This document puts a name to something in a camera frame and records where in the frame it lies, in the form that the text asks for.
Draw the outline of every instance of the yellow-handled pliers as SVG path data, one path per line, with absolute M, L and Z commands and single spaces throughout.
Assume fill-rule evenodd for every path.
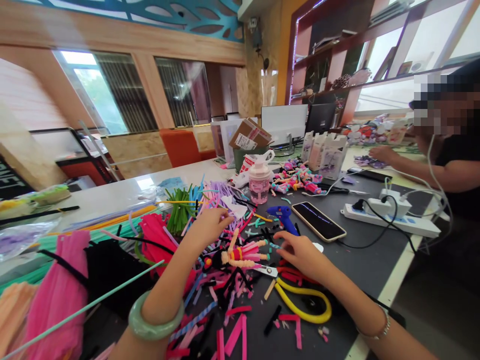
M 294 313 L 297 314 L 301 319 L 313 323 L 313 324 L 323 324 L 326 323 L 330 318 L 332 317 L 332 305 L 330 304 L 329 299 L 325 296 L 320 291 L 309 289 L 309 288 L 303 288 L 303 287 L 294 287 L 290 286 L 287 283 L 285 283 L 281 278 L 280 274 L 281 272 L 289 272 L 292 274 L 295 274 L 297 276 L 301 276 L 305 279 L 305 277 L 295 269 L 291 269 L 288 267 L 281 267 L 279 268 L 280 271 L 277 270 L 275 267 L 270 267 L 270 266 L 264 266 L 256 268 L 258 272 L 271 276 L 275 278 L 276 283 L 275 283 L 275 289 L 278 291 L 278 294 L 280 295 L 281 299 L 285 302 L 286 306 Z M 310 295 L 310 296 L 315 296 L 320 299 L 322 299 L 325 302 L 326 309 L 323 314 L 320 315 L 311 315 L 307 314 L 306 312 L 301 311 L 298 307 L 295 306 L 295 304 L 289 299 L 287 294 L 285 293 L 285 290 L 293 293 L 293 294 L 299 294 L 299 295 Z

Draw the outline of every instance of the jade bangle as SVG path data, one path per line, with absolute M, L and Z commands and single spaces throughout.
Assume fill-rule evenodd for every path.
M 145 322 L 141 314 L 142 306 L 149 294 L 150 291 L 144 293 L 131 307 L 128 326 L 138 338 L 146 341 L 158 341 L 168 337 L 180 325 L 184 317 L 184 302 L 181 301 L 180 308 L 172 321 L 162 325 L 150 325 Z

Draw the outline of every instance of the sign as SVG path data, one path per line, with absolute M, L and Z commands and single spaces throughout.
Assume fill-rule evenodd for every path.
M 0 156 L 0 199 L 9 200 L 34 189 Z

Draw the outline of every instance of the bracelet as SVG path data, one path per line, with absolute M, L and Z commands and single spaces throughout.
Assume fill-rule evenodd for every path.
M 128 326 L 138 338 L 146 341 L 157 341 L 168 337 L 180 325 L 184 317 L 184 302 L 181 301 L 180 308 L 172 321 L 162 325 L 150 325 L 145 322 L 141 314 L 145 299 L 149 294 L 150 291 L 144 293 L 131 307 L 128 315 Z
M 371 339 L 371 340 L 380 340 L 380 337 L 384 337 L 388 334 L 389 330 L 390 330 L 390 316 L 389 316 L 389 312 L 387 309 L 383 308 L 382 306 L 378 305 L 380 307 L 380 309 L 383 310 L 383 312 L 385 313 L 385 327 L 383 328 L 383 330 L 378 334 L 378 335 L 375 335 L 375 336 L 369 336 L 369 335 L 365 335 L 363 332 L 361 332 L 358 328 L 358 326 L 356 327 L 356 330 L 358 331 L 358 333 L 363 336 L 364 338 L 366 339 Z

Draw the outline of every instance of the blue decorative panel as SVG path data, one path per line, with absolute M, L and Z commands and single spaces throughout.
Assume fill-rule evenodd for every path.
M 243 42 L 238 0 L 20 0 L 133 23 Z

